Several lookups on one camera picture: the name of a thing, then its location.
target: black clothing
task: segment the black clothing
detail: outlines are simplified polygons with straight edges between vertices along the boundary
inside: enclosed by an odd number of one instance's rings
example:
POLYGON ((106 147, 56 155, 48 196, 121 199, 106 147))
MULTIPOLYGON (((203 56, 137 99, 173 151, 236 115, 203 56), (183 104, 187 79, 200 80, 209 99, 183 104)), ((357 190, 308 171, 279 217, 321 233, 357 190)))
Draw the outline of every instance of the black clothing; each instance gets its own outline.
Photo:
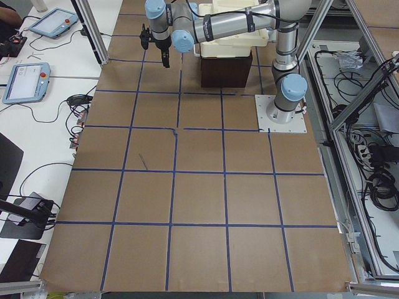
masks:
MULTIPOLYGON (((10 7, 8 5, 5 5, 1 1, 0 1, 0 7, 9 8, 9 9, 12 9, 13 11, 15 11, 15 9, 13 9, 12 7, 10 7)), ((17 31, 15 30, 15 28, 13 28, 13 26, 0 20, 0 42, 4 42, 5 40, 8 40, 15 33, 17 33, 17 31)))

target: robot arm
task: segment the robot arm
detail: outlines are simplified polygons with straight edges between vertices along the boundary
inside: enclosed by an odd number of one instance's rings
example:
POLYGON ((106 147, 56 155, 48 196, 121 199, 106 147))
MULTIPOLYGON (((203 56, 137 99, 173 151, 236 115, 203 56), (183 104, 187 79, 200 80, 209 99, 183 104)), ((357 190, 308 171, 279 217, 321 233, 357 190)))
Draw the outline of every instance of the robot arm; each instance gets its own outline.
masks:
POLYGON ((287 123, 295 114, 297 103, 304 97, 307 82, 297 74, 298 20, 309 10, 312 0, 268 0, 264 4, 238 11, 207 14, 198 18, 195 3, 166 4, 164 0, 147 0, 146 15, 150 28, 143 26, 140 36, 144 49, 154 42, 161 50, 162 61, 169 67, 169 47, 181 53, 195 44, 209 42, 259 29, 277 29, 276 58, 273 76, 278 94, 267 108, 268 117, 276 123, 287 123), (172 34, 168 28, 173 26, 172 34))

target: white table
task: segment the white table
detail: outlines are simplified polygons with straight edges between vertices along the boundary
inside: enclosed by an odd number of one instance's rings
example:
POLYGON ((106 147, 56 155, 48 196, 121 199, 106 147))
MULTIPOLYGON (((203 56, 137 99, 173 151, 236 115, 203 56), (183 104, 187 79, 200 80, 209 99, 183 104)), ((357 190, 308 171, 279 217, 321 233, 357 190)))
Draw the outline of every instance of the white table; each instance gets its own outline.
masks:
MULTIPOLYGON (((67 97, 87 93, 97 84, 97 80, 75 79, 75 78, 52 78, 50 80, 47 94, 39 103, 26 104, 33 110, 38 120, 53 120, 57 115, 59 103, 67 97)), ((0 103, 0 110, 7 107, 0 103)), ((19 194, 19 186, 24 178, 37 167, 53 162, 65 162, 73 164, 75 152, 69 149, 69 134, 65 127, 70 110, 66 103, 60 109, 60 115, 55 123, 37 123, 32 119, 31 111, 28 108, 14 105, 0 113, 0 132, 18 145, 24 151, 21 168, 18 172, 15 183, 10 194, 19 194)), ((76 117, 72 116, 68 122, 69 128, 76 124, 76 117)), ((62 198, 70 174, 70 166, 52 165, 42 168, 34 173, 24 184, 23 195, 30 195, 31 192, 40 194, 45 199, 52 199, 61 205, 62 198)), ((5 219, 7 213, 1 213, 0 219, 5 219)), ((0 230, 4 225, 0 221, 0 230)), ((52 230, 45 231, 41 240, 31 240, 49 245, 52 237, 52 230)), ((0 238, 0 271, 2 264, 7 262, 13 248, 17 243, 16 239, 0 238)), ((44 251, 39 263, 43 262, 47 248, 44 251)))
MULTIPOLYGON (((32 8, 30 16, 42 17, 55 7, 66 9, 68 11, 74 11, 74 8, 69 0, 47 0, 45 2, 49 8, 48 11, 39 13, 32 8)), ((100 32, 111 35, 117 21, 122 0, 90 0, 89 3, 100 32)), ((35 21, 36 20, 33 18, 27 18, 24 21, 21 29, 29 27, 35 21)), ((74 31, 80 30, 81 28, 82 25, 80 22, 78 22, 74 24, 68 32, 62 34, 59 38, 50 39, 48 37, 42 37, 41 39, 35 41, 33 46, 37 49, 44 49, 46 47, 55 47, 57 45, 64 44, 70 41, 70 37, 74 31)), ((79 32, 74 34, 70 44, 64 45, 58 49, 48 49, 42 52, 36 51, 29 46, 29 43, 40 35, 31 31, 25 31, 23 35, 26 36, 28 40, 26 41, 18 57, 10 58, 6 64, 0 65, 0 83, 7 83, 9 74, 11 73, 11 69, 14 64, 28 64, 34 62, 48 62, 51 67, 51 77, 96 79, 100 77, 101 67, 97 63, 89 40, 87 37, 82 36, 79 32), (32 53, 40 54, 36 55, 36 57, 40 58, 40 60, 30 57, 32 53)), ((111 38, 109 36, 103 36, 103 41, 107 49, 110 40, 111 38)))

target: person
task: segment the person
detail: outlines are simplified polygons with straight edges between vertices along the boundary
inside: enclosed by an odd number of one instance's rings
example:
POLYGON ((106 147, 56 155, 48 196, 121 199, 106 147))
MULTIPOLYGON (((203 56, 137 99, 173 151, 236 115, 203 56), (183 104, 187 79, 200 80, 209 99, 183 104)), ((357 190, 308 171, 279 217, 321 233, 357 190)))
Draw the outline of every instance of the person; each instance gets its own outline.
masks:
POLYGON ((0 42, 8 40, 17 33, 22 25, 22 19, 12 7, 0 1, 0 42))

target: white mounting plate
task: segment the white mounting plate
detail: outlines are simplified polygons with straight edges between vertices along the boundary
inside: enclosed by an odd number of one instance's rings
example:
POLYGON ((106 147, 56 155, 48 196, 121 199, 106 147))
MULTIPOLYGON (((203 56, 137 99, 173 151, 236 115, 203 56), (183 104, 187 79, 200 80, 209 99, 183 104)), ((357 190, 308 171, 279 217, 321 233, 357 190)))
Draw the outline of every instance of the white mounting plate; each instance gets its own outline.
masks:
MULTIPOLYGON (((268 104, 274 100, 275 95, 255 95, 256 102, 256 113, 257 113, 257 123, 259 125, 259 130, 262 132, 272 133, 307 133, 304 116, 302 113, 294 115, 294 118, 285 125, 280 125, 269 119, 266 115, 266 107, 268 104)), ((298 104, 296 110, 300 110, 300 104, 298 104)))

